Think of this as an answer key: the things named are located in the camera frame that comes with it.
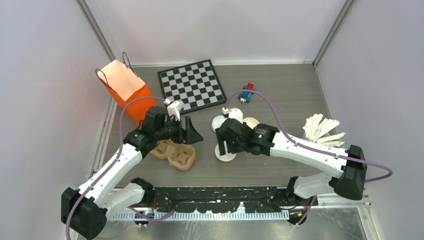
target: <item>cardboard egg carton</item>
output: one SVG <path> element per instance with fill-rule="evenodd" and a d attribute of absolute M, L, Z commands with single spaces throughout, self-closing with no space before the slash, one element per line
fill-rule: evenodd
<path fill-rule="evenodd" d="M 168 159 L 175 168 L 185 171 L 192 167 L 196 160 L 196 150 L 191 145 L 177 144 L 172 140 L 157 142 L 157 146 L 150 152 L 158 159 Z"/>

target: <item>stack of paper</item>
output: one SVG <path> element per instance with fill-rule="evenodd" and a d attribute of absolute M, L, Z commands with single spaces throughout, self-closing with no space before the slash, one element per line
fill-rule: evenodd
<path fill-rule="evenodd" d="M 340 122 L 333 119 L 322 119 L 322 114 L 314 114 L 310 118 L 306 119 L 306 124 L 303 127 L 304 139 L 329 147 L 340 147 L 344 144 L 344 141 L 339 141 L 340 138 L 346 134 L 344 132 L 336 135 L 324 136 L 326 133 L 337 127 Z"/>

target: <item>checkered pattern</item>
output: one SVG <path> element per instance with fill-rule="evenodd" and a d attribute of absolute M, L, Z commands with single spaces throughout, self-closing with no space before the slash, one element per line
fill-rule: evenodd
<path fill-rule="evenodd" d="M 158 72 L 163 96 L 182 100 L 181 114 L 225 103 L 227 97 L 210 60 Z"/>

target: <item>orange paper bag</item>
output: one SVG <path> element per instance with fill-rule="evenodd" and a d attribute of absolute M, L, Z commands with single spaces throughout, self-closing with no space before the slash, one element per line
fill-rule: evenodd
<path fill-rule="evenodd" d="M 96 69 L 96 73 L 121 109 L 134 99 L 152 96 L 146 83 L 118 60 L 112 61 L 101 70 Z M 125 113 L 139 124 L 152 106 L 156 106 L 154 99 L 139 100 L 127 107 Z"/>

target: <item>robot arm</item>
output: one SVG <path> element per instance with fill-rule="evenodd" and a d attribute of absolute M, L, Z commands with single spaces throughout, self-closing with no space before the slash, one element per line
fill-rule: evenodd
<path fill-rule="evenodd" d="M 226 154 L 226 144 L 231 154 L 247 152 L 287 158 L 322 170 L 323 173 L 316 175 L 290 179 L 286 199 L 294 205 L 312 196 L 327 193 L 336 193 L 351 200 L 362 199 L 367 167 L 338 157 L 364 159 L 360 147 L 351 145 L 349 150 L 328 147 L 289 135 L 295 141 L 292 143 L 278 128 L 262 123 L 251 128 L 243 123 L 240 115 L 239 109 L 230 110 L 228 118 L 215 131 L 221 156 Z M 297 143 L 335 153 L 336 157 L 310 151 L 297 146 Z"/>
<path fill-rule="evenodd" d="M 74 190 L 68 187 L 61 196 L 61 220 L 66 223 L 71 208 L 88 188 L 91 190 L 77 206 L 71 219 L 71 228 L 87 239 L 95 238 L 104 228 L 108 218 L 138 204 L 149 203 L 154 198 L 153 186 L 144 179 L 135 178 L 123 189 L 111 194 L 112 189 L 137 165 L 161 140 L 171 139 L 174 143 L 193 144 L 203 141 L 194 129 L 190 117 L 185 117 L 185 129 L 180 121 L 181 101 L 175 101 L 165 110 L 151 107 L 142 124 L 128 133 L 119 150 L 87 182 Z"/>

